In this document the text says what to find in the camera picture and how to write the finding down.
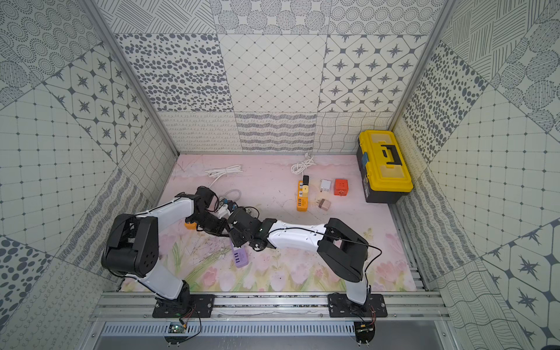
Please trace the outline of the purple power strip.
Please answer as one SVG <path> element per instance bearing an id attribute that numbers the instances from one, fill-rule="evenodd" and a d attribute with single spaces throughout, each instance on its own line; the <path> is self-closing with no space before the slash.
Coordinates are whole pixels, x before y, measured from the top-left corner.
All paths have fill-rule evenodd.
<path id="1" fill-rule="evenodd" d="M 249 256 L 246 252 L 246 247 L 235 247 L 232 246 L 233 262 L 236 268 L 243 268 L 249 264 Z"/>

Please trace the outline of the small orange power strip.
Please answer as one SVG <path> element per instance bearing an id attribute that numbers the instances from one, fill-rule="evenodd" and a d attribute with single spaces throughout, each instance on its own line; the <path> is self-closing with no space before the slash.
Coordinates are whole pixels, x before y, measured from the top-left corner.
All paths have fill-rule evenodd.
<path id="1" fill-rule="evenodd" d="M 300 188 L 302 185 L 303 185 L 303 181 L 299 181 L 298 188 L 297 188 L 298 193 L 297 193 L 296 209 L 297 211 L 305 212 L 308 210 L 309 207 L 309 199 L 308 197 L 303 197 L 301 195 Z"/>

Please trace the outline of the pink charger plug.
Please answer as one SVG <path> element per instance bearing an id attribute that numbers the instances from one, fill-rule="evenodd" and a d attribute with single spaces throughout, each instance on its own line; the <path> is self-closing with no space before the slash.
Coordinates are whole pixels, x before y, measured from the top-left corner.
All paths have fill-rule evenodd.
<path id="1" fill-rule="evenodd" d="M 331 202 L 328 199 L 325 198 L 320 198 L 316 201 L 317 206 L 324 210 L 324 211 L 328 211 L 330 206 L 331 206 Z"/>

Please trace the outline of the white charger plug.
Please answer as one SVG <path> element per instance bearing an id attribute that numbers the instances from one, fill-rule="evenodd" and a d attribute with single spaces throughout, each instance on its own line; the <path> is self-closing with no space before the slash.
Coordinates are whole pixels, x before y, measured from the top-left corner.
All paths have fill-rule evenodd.
<path id="1" fill-rule="evenodd" d="M 332 187 L 332 182 L 330 180 L 327 179 L 322 179 L 320 182 L 320 186 L 319 186 L 319 190 L 321 192 L 330 192 Z"/>

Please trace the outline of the red cube adapter plug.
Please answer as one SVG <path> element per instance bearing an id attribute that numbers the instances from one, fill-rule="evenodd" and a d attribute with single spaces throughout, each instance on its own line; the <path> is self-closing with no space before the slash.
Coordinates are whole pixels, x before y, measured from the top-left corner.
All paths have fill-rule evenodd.
<path id="1" fill-rule="evenodd" d="M 334 195 L 347 196 L 349 192 L 349 183 L 347 179 L 336 179 L 334 184 Z"/>

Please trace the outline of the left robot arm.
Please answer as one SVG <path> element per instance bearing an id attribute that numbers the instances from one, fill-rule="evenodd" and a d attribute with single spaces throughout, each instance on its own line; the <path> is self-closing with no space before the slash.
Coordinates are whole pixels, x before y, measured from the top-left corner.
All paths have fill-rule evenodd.
<path id="1" fill-rule="evenodd" d="M 137 280 L 155 293 L 161 306 L 188 309 L 188 283 L 175 277 L 160 262 L 159 233 L 183 221 L 195 223 L 211 234 L 222 234 L 225 221 L 209 211 L 215 198 L 217 196 L 210 188 L 200 186 L 195 194 L 181 192 L 172 201 L 154 209 L 119 214 L 106 240 L 102 266 L 117 277 Z"/>

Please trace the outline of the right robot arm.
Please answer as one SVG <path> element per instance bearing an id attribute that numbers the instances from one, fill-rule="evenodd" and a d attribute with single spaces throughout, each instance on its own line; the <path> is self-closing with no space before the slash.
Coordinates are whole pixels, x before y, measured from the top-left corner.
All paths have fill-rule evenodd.
<path id="1" fill-rule="evenodd" d="M 371 248 L 366 239 L 340 219 L 322 225 L 296 225 L 277 219 L 258 220 L 243 209 L 228 218 L 228 234 L 234 246 L 248 244 L 255 251 L 300 249 L 316 252 L 332 272 L 344 280 L 347 299 L 365 305 L 369 286 L 365 262 Z"/>

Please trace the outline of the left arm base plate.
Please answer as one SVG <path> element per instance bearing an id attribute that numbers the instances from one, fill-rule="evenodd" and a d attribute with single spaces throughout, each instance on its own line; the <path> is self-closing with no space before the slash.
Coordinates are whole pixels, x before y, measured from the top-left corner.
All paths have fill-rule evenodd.
<path id="1" fill-rule="evenodd" d="M 194 317 L 207 319 L 211 317 L 216 295 L 194 294 L 189 295 L 186 301 L 167 300 L 156 298 L 156 305 L 153 309 L 153 318 L 185 318 L 192 312 Z"/>

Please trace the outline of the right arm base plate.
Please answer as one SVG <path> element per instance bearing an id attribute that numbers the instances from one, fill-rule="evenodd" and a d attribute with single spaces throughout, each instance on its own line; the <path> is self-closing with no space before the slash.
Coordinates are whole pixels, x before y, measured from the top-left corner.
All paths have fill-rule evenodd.
<path id="1" fill-rule="evenodd" d="M 327 296 L 328 309 L 331 318 L 344 317 L 380 317 L 388 316 L 384 296 L 381 294 L 369 294 L 363 305 L 351 302 L 346 294 L 332 293 Z"/>

